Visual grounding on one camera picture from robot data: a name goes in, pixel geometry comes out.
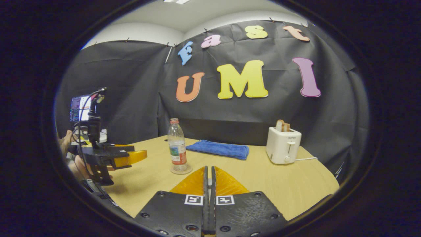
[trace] plastic bottle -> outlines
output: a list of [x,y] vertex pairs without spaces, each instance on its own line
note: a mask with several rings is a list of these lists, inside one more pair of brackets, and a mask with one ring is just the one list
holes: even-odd
[[170,155],[173,163],[170,171],[178,175],[190,173],[192,167],[187,163],[184,134],[178,118],[171,118],[170,120],[168,144],[170,145]]

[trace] ceiling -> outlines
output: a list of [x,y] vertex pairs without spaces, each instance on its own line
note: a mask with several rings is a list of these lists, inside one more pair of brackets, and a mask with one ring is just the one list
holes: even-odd
[[191,0],[185,4],[156,0],[122,16],[112,24],[142,22],[186,33],[204,22],[242,11],[277,11],[297,16],[269,0]]

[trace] monitor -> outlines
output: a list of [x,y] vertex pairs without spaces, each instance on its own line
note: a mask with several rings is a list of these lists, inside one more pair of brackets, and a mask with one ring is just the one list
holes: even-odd
[[72,103],[70,104],[70,122],[77,123],[80,121],[88,121],[89,119],[89,109],[91,107],[91,100],[89,95],[83,95],[79,97],[72,98]]

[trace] blue letter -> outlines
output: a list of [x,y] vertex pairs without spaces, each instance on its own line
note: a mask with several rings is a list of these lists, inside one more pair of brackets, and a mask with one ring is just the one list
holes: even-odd
[[178,53],[178,55],[181,57],[181,65],[183,66],[184,64],[186,64],[187,61],[190,60],[190,58],[192,58],[192,55],[189,54],[191,52],[193,52],[192,48],[190,47],[190,45],[192,45],[193,42],[188,42]]

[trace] white cord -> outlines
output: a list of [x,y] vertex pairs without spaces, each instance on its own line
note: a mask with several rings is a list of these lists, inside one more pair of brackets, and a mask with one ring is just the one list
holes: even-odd
[[303,158],[303,159],[295,159],[296,161],[302,161],[302,160],[312,160],[312,159],[318,159],[317,157],[312,158]]

